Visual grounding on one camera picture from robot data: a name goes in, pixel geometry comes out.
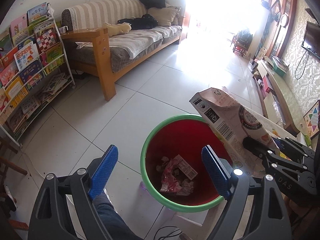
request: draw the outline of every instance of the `television screen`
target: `television screen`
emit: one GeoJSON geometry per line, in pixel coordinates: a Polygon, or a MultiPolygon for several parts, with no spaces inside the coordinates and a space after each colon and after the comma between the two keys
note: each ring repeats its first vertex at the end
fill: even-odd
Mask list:
{"type": "Polygon", "coordinates": [[[307,22],[307,28],[301,46],[320,59],[320,27],[318,25],[307,22]]]}

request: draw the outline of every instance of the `pillow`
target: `pillow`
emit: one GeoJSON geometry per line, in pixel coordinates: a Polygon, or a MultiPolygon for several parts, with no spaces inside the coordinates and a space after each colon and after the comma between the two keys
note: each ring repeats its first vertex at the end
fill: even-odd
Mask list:
{"type": "Polygon", "coordinates": [[[171,23],[177,14],[177,10],[173,8],[157,9],[153,7],[148,10],[148,14],[151,14],[158,21],[159,26],[167,27],[171,26],[171,23]]]}
{"type": "Polygon", "coordinates": [[[171,25],[179,25],[179,18],[180,18],[180,11],[181,11],[181,6],[167,6],[167,8],[173,8],[177,10],[177,14],[174,17],[171,25]]]}

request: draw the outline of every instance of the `black bag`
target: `black bag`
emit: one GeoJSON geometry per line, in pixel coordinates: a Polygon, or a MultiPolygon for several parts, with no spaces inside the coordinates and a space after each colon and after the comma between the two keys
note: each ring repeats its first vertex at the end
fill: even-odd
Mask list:
{"type": "Polygon", "coordinates": [[[165,0],[139,0],[147,9],[156,7],[158,9],[165,8],[165,0]]]}
{"type": "Polygon", "coordinates": [[[158,26],[158,22],[150,14],[145,14],[141,18],[121,19],[118,24],[130,23],[131,30],[149,30],[158,26]]]}

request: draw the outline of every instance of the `wooden sofa frame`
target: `wooden sofa frame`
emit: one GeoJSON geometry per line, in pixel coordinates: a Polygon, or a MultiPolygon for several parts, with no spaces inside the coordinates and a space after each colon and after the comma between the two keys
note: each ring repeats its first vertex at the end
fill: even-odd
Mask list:
{"type": "MultiPolygon", "coordinates": [[[[184,18],[185,17],[182,16],[179,19],[179,23],[181,26],[183,26],[182,23],[184,21],[184,18]]],[[[94,28],[69,31],[61,35],[61,38],[69,42],[92,42],[96,65],[91,65],[76,60],[69,60],[69,65],[71,69],[81,70],[83,72],[99,77],[103,95],[105,100],[107,101],[109,101],[111,98],[115,96],[115,82],[124,74],[129,72],[135,66],[137,66],[142,61],[146,60],[148,57],[152,56],[156,52],[172,44],[173,42],[179,40],[180,43],[180,36],[177,36],[172,41],[166,44],[162,44],[152,52],[132,62],[130,65],[121,69],[119,72],[113,73],[107,28],[94,28]]]]}

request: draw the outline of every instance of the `sofa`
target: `sofa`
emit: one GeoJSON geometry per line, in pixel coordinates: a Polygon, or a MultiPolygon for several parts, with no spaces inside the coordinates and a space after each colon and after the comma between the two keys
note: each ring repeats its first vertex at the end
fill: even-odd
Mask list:
{"type": "Polygon", "coordinates": [[[108,37],[103,23],[142,17],[147,9],[139,0],[102,0],[84,3],[62,12],[62,25],[68,32],[61,35],[71,69],[99,77],[104,98],[116,94],[115,82],[154,53],[180,40],[184,17],[179,24],[157,26],[151,30],[129,31],[128,34],[108,37]],[[79,43],[85,44],[79,49],[79,43]]]}

